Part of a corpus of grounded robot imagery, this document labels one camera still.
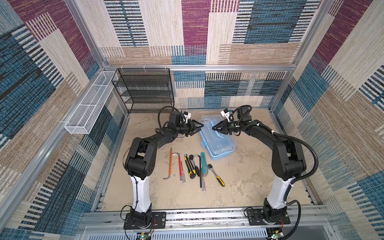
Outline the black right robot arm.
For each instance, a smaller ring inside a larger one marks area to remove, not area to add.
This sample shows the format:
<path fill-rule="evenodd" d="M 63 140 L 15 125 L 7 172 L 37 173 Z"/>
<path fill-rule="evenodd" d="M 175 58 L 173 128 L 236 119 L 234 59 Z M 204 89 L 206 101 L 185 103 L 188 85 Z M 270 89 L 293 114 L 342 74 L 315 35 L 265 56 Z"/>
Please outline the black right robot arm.
<path fill-rule="evenodd" d="M 224 119 L 214 125 L 212 130 L 237 136 L 244 132 L 272 150 L 271 166 L 275 177 L 262 209 L 263 221 L 272 225 L 287 213 L 287 205 L 292 203 L 287 202 L 287 199 L 294 184 L 316 172 L 319 158 L 315 150 L 303 140 L 279 134 L 261 121 L 253 120 L 251 110 L 250 105 L 243 105 L 235 110 L 222 110 Z"/>

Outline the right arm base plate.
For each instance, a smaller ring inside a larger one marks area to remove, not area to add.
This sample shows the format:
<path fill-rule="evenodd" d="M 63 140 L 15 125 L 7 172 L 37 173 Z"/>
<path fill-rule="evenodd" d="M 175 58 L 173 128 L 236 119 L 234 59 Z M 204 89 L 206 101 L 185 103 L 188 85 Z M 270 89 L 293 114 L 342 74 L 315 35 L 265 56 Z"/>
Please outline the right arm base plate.
<path fill-rule="evenodd" d="M 291 223 L 287 207 L 279 210 L 246 208 L 244 214 L 251 226 L 289 225 Z"/>

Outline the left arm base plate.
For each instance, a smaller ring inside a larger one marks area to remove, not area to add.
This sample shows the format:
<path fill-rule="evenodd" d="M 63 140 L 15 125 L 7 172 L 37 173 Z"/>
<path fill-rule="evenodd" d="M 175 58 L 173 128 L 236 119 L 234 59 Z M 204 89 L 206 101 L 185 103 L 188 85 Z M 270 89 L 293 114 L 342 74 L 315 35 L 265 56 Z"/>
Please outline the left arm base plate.
<path fill-rule="evenodd" d="M 125 218 L 124 230 L 149 230 L 152 227 L 164 229 L 166 227 L 166 212 L 128 213 Z"/>

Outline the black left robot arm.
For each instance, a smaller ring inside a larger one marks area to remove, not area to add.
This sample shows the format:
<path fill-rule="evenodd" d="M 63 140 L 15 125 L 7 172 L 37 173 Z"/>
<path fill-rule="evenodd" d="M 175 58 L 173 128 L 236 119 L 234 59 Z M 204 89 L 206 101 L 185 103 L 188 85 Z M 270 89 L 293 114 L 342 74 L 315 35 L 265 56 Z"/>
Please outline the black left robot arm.
<path fill-rule="evenodd" d="M 149 178 L 155 169 L 158 149 L 172 143 L 179 135 L 193 136 L 204 126 L 192 120 L 189 113 L 181 112 L 173 106 L 165 106 L 159 110 L 158 124 L 154 135 L 134 138 L 123 162 L 123 167 L 132 180 L 134 194 L 134 203 L 127 220 L 144 226 L 153 222 Z"/>

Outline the blue toolbox with clear lid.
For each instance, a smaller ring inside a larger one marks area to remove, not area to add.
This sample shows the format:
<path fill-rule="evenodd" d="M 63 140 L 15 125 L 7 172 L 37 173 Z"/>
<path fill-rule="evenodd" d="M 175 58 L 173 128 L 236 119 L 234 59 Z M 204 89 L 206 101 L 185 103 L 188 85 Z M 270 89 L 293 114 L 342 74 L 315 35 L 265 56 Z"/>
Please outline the blue toolbox with clear lid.
<path fill-rule="evenodd" d="M 221 134 L 212 129 L 221 120 L 220 115 L 205 115 L 200 121 L 204 125 L 200 131 L 201 144 L 204 149 L 208 150 L 213 161 L 230 156 L 236 149 L 236 142 L 232 136 Z"/>

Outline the yellow black ratchet wrench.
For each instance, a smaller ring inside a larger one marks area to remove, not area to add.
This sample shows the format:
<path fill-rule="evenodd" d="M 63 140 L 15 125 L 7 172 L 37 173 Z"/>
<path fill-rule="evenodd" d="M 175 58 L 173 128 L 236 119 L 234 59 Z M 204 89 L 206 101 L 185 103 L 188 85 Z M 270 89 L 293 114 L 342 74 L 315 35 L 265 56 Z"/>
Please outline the yellow black ratchet wrench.
<path fill-rule="evenodd" d="M 219 182 L 219 184 L 224 187 L 225 186 L 225 183 L 224 181 L 220 178 L 220 176 L 215 172 L 213 166 L 211 164 L 208 164 L 208 168 L 213 172 L 213 174 L 215 175 L 217 181 Z"/>

